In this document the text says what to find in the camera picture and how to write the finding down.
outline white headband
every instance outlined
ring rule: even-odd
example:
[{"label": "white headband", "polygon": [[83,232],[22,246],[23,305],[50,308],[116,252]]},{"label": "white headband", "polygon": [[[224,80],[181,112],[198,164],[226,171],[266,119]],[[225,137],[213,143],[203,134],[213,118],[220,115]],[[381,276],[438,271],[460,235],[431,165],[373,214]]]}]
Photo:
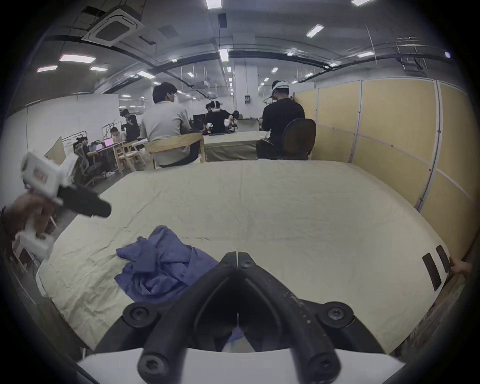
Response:
[{"label": "white headband", "polygon": [[275,91],[277,88],[282,88],[282,89],[290,89],[290,85],[285,82],[285,81],[279,81],[275,86],[272,88],[272,93]]}]

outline beige partition panel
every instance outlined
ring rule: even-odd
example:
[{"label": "beige partition panel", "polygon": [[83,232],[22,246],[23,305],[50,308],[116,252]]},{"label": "beige partition panel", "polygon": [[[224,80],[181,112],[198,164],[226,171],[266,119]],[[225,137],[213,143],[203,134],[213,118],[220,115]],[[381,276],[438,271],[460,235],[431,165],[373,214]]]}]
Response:
[{"label": "beige partition panel", "polygon": [[359,137],[353,164],[383,181],[415,205],[429,174],[429,166],[390,145]]},{"label": "beige partition panel", "polygon": [[317,125],[317,137],[312,160],[331,160],[348,163],[355,133]]},{"label": "beige partition panel", "polygon": [[364,81],[359,134],[430,162],[437,121],[435,94],[433,80]]},{"label": "beige partition panel", "polygon": [[318,90],[317,124],[355,132],[359,116],[360,82]]},{"label": "beige partition panel", "polygon": [[316,119],[317,95],[318,89],[311,89],[310,91],[298,92],[295,94],[295,101],[303,107],[306,119]]},{"label": "beige partition panel", "polygon": [[468,95],[440,83],[442,143],[437,168],[479,203],[480,135]]},{"label": "beige partition panel", "polygon": [[450,255],[463,258],[479,225],[479,209],[438,171],[421,215],[445,242]]}]

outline desk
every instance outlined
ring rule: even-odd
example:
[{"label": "desk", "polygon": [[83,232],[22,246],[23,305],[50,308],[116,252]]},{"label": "desk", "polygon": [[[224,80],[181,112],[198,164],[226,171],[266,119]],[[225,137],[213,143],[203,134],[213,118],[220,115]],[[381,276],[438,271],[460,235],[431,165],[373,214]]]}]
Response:
[{"label": "desk", "polygon": [[256,143],[267,132],[247,131],[205,136],[205,156],[208,162],[229,160],[256,160]]}]

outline beige bed sheet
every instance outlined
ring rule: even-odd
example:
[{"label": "beige bed sheet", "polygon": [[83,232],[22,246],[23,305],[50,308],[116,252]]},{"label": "beige bed sheet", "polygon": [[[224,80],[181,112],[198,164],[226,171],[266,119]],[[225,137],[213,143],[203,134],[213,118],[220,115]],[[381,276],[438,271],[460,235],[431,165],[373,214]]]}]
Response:
[{"label": "beige bed sheet", "polygon": [[94,348],[132,302],[115,275],[116,249],[167,225],[220,260],[248,252],[297,296],[343,301],[386,352],[435,300],[422,256],[445,244],[398,193],[352,164],[203,163],[127,175],[102,194],[109,218],[78,216],[40,277],[77,335]]}]

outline ceiling air conditioner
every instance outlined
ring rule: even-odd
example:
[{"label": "ceiling air conditioner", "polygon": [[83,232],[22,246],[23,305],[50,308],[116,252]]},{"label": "ceiling air conditioner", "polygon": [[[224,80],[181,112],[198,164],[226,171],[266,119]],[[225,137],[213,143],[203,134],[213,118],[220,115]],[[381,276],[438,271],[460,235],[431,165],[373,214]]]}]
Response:
[{"label": "ceiling air conditioner", "polygon": [[114,7],[92,24],[82,40],[111,47],[144,28],[140,19],[141,15],[128,5]]}]

